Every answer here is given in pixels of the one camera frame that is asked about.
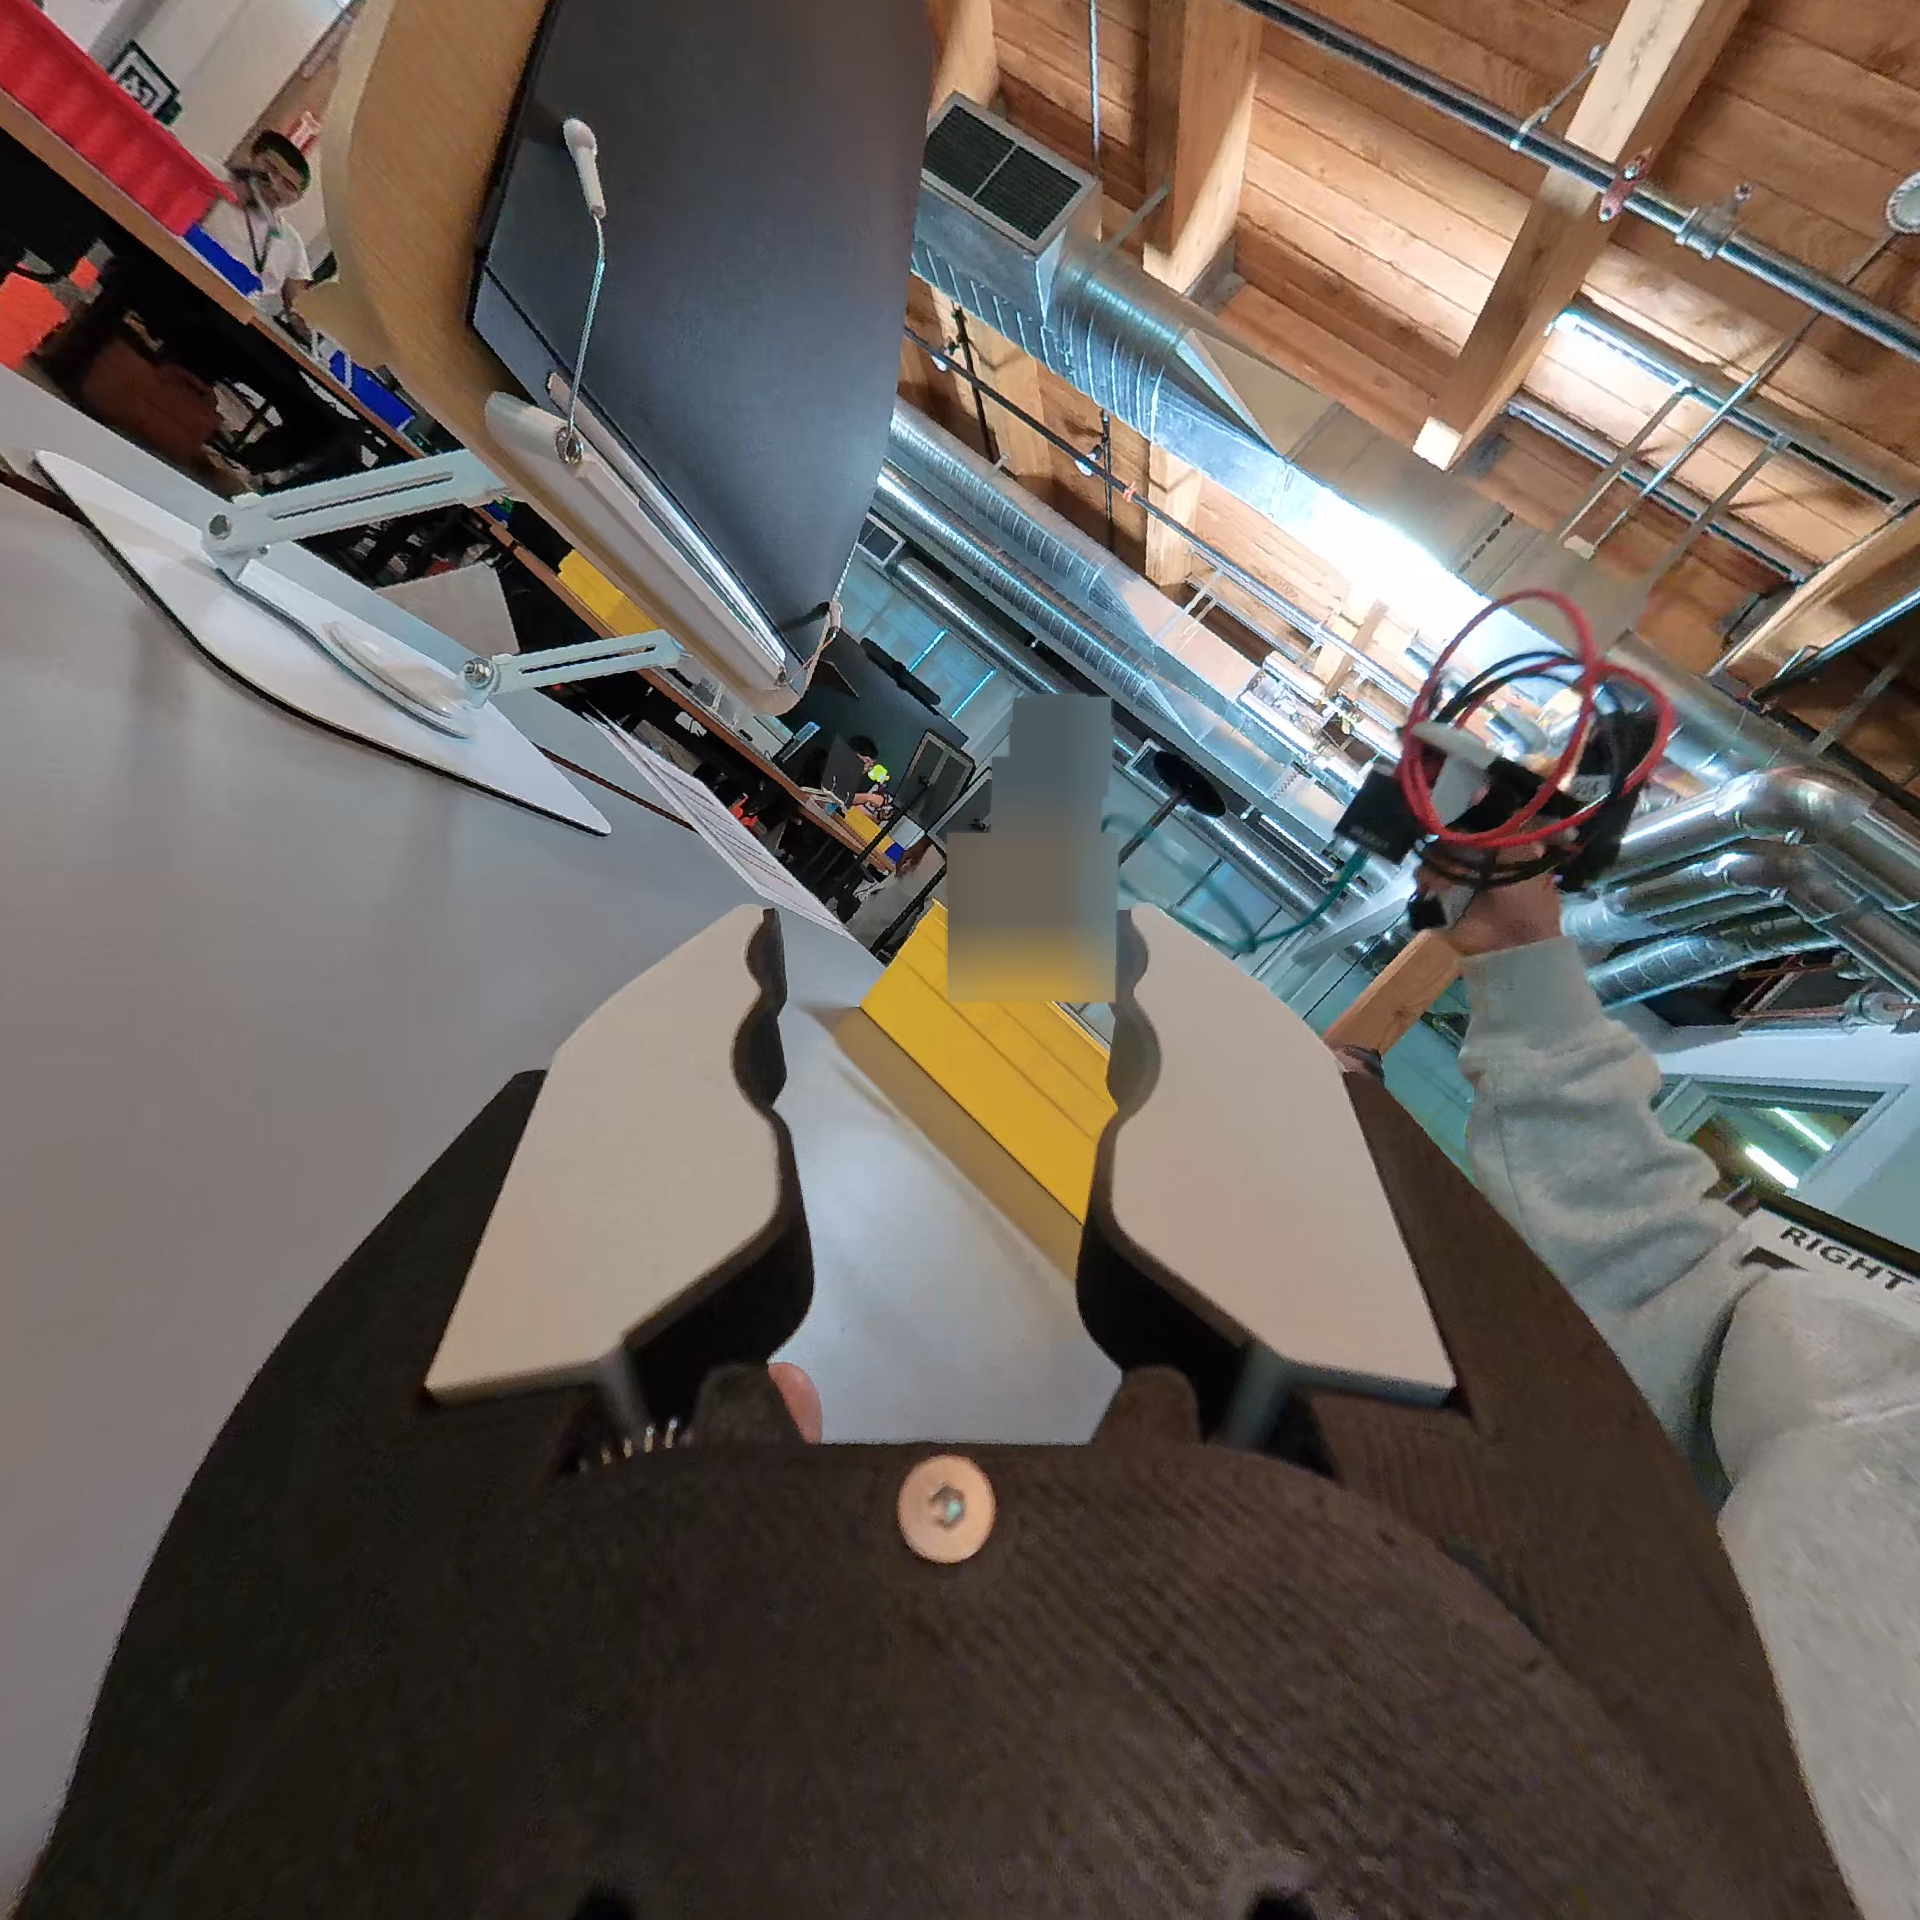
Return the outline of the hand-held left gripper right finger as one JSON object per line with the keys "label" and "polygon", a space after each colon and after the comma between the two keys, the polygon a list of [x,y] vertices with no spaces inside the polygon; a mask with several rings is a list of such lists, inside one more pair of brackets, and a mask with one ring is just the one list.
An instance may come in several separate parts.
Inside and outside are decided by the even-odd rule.
{"label": "hand-held left gripper right finger", "polygon": [[1156,906],[1117,921],[1111,1095],[1075,1255],[1102,1357],[1182,1379],[1228,1445],[1300,1389],[1448,1404],[1455,1365],[1346,1069]]}

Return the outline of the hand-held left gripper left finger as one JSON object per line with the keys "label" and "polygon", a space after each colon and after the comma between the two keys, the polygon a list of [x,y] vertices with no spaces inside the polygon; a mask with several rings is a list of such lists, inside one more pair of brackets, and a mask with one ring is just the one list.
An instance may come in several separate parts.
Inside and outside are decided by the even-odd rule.
{"label": "hand-held left gripper left finger", "polygon": [[781,918],[739,906],[552,1055],[428,1363],[439,1404],[591,1384],[621,1434],[688,1424],[810,1308]]}

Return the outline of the yellow plastic bin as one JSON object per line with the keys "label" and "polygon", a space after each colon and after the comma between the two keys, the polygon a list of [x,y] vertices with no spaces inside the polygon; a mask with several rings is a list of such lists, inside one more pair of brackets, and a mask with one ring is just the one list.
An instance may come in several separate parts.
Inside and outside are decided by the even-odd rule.
{"label": "yellow plastic bin", "polygon": [[1096,1151],[1117,1115],[1102,1035],[1057,1003],[949,999],[940,900],[876,977],[864,1012],[1074,1221],[1089,1221]]}

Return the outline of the person's right forearm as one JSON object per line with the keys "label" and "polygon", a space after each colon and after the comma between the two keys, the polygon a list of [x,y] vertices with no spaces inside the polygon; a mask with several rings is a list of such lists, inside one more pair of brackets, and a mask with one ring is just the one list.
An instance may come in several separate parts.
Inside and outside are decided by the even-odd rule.
{"label": "person's right forearm", "polygon": [[1752,1275],[1713,1160],[1654,1115],[1660,1069],[1570,938],[1464,961],[1482,1192],[1617,1342],[1713,1336]]}

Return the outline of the grey desk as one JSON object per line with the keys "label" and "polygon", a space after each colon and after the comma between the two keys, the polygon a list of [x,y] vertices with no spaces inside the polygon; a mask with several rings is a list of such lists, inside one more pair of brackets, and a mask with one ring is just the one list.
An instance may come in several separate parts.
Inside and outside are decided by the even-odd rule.
{"label": "grey desk", "polygon": [[[281,1332],[507,1079],[751,889],[585,770],[595,836],[342,739],[203,659],[40,450],[206,495],[4,373],[4,1913],[147,1557]],[[876,961],[781,909],[781,1115],[831,1442],[1084,1442],[1117,1365],[1082,1227],[860,1009]]]}

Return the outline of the person's right hand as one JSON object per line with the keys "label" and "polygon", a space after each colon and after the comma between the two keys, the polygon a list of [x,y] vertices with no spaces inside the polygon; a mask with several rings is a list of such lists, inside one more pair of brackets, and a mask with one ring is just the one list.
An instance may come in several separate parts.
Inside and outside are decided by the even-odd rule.
{"label": "person's right hand", "polygon": [[1473,893],[1444,929],[1444,938],[1464,961],[1563,938],[1563,896],[1557,877],[1526,877]]}

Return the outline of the grey ceiling pipes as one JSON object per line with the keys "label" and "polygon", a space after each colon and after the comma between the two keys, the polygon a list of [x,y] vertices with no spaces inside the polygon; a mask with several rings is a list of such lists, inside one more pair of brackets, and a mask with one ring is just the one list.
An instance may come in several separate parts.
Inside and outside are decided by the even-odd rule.
{"label": "grey ceiling pipes", "polygon": [[1740,772],[1639,816],[1563,906],[1605,1006],[1838,952],[1916,999],[1916,816],[1814,761]]}

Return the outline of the black pole lamp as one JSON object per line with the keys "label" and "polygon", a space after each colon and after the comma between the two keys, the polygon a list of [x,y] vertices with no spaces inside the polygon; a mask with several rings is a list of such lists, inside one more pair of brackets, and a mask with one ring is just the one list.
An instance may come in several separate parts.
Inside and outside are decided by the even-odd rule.
{"label": "black pole lamp", "polygon": [[1180,811],[1203,823],[1218,823],[1228,811],[1228,800],[1211,772],[1175,749],[1140,749],[1136,755],[1117,760],[1115,772],[1136,792],[1136,800],[1155,800],[1140,823],[1122,823],[1129,832],[1117,847],[1117,868],[1123,868]]}

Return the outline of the printed paper sheet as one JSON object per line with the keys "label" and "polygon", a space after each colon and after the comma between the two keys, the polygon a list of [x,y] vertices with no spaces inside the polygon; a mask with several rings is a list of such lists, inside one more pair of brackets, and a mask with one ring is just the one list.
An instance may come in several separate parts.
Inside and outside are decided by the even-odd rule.
{"label": "printed paper sheet", "polygon": [[756,893],[756,900],[784,909],[788,918],[836,932],[848,944],[860,944],[832,913],[832,906],[819,900],[800,877],[793,877],[793,868],[784,868],[781,858],[746,823],[739,823],[706,780],[659,753],[639,744],[609,718],[591,713],[591,728],[621,760],[621,776],[633,788],[633,800],[653,802],[680,824],[693,830],[696,840]]}

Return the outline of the printed sign board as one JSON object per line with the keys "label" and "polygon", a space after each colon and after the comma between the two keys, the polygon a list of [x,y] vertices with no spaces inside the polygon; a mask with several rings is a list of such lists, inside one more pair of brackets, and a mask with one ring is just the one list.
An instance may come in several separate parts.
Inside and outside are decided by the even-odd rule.
{"label": "printed sign board", "polygon": [[1763,1192],[1747,1213],[1747,1229],[1772,1265],[1916,1304],[1916,1252],[1896,1239],[1809,1208],[1790,1192]]}

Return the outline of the person's grey sweatshirt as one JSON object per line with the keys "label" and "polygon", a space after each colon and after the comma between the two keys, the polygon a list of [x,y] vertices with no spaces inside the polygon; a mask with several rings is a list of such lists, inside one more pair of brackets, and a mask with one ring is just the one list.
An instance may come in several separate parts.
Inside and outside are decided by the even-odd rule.
{"label": "person's grey sweatshirt", "polygon": [[1916,1289],[1731,1239],[1707,1363],[1723,1540],[1862,1916],[1916,1916]]}

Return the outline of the white tilting stand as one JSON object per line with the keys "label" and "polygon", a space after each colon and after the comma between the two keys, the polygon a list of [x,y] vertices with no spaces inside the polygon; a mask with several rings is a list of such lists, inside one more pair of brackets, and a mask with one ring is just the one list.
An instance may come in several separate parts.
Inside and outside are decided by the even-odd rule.
{"label": "white tilting stand", "polygon": [[122,434],[4,373],[4,842],[50,794],[57,840],[118,802],[147,824],[206,788],[246,830],[281,815],[365,853],[445,862],[482,842],[609,850],[639,802],[578,713],[515,680],[430,722],[375,679],[457,685],[481,659],[299,544],[231,579],[203,554],[223,501]]}

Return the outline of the black panel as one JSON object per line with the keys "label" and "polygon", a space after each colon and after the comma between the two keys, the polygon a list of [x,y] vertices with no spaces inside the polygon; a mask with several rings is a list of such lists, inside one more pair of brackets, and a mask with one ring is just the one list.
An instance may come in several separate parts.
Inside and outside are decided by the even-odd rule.
{"label": "black panel", "polygon": [[494,156],[497,472],[761,710],[890,450],[929,81],[918,4],[550,4]]}

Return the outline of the wooden board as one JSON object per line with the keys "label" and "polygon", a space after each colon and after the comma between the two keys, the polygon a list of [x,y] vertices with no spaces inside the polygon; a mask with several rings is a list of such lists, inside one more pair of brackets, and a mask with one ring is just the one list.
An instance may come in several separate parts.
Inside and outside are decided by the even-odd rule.
{"label": "wooden board", "polygon": [[324,127],[324,221],[341,277],[317,288],[305,309],[358,359],[399,373],[428,416],[488,461],[510,495],[530,501],[616,588],[665,624],[631,567],[604,571],[537,490],[497,472],[500,442],[488,427],[488,402],[520,389],[470,315],[477,233],[547,6],[368,4],[358,13]]}

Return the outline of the wooden background table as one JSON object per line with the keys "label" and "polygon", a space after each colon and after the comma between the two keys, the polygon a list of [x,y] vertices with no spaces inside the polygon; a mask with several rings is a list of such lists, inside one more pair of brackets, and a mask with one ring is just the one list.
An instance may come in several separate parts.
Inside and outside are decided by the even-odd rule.
{"label": "wooden background table", "polygon": [[270,325],[240,288],[231,288],[203,253],[184,242],[184,237],[161,229],[147,206],[122,191],[118,180],[99,174],[93,159],[58,140],[58,133],[36,120],[15,94],[4,94],[4,136],[34,156],[40,174],[58,178],[69,191],[78,191],[93,213],[133,245],[136,256],[157,260],[157,267],[161,267],[179,288],[191,288],[195,302],[223,309],[227,326],[246,326],[263,348],[304,374],[315,393],[324,393],[337,412],[358,421],[360,429],[375,434],[381,445],[392,445],[402,461],[418,461],[426,453],[408,434],[368,410],[352,383],[332,380],[332,373],[317,364],[283,326]]}

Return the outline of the red plastic bin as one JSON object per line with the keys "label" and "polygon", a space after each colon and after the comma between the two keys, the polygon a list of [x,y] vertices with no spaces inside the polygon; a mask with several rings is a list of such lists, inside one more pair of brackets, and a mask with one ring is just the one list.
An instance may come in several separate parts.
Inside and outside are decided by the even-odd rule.
{"label": "red plastic bin", "polygon": [[4,4],[4,99],[170,233],[188,233],[229,200],[227,180],[36,4]]}

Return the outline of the wooden support post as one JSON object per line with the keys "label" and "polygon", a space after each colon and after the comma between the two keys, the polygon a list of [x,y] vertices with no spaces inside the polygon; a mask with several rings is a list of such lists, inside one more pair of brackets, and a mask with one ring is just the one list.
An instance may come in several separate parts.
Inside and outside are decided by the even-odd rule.
{"label": "wooden support post", "polygon": [[1324,1039],[1335,1050],[1391,1055],[1455,981],[1460,954],[1453,934],[1444,929],[1422,929],[1368,981],[1357,1003],[1327,1024]]}

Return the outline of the spiral metal air duct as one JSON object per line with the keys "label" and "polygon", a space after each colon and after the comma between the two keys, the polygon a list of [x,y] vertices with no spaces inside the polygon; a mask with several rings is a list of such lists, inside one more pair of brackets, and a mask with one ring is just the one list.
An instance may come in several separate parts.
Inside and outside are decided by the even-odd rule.
{"label": "spiral metal air duct", "polygon": [[916,549],[891,567],[898,588],[1018,680],[1111,697],[1228,802],[1198,832],[1287,900],[1282,921],[1309,913],[1351,783],[1321,776],[1312,749],[1246,697],[1261,680],[1246,652],[907,402],[891,410],[875,511]]}

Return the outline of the large metal air duct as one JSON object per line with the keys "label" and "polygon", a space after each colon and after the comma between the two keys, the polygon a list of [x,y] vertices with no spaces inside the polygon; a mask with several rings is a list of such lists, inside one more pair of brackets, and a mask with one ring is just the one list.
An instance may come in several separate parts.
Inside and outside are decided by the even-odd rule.
{"label": "large metal air duct", "polygon": [[1306,472],[1384,514],[1482,508],[1353,410],[1239,345],[1097,237],[1096,180],[951,90],[929,117],[912,267],[1145,442],[1258,508]]}

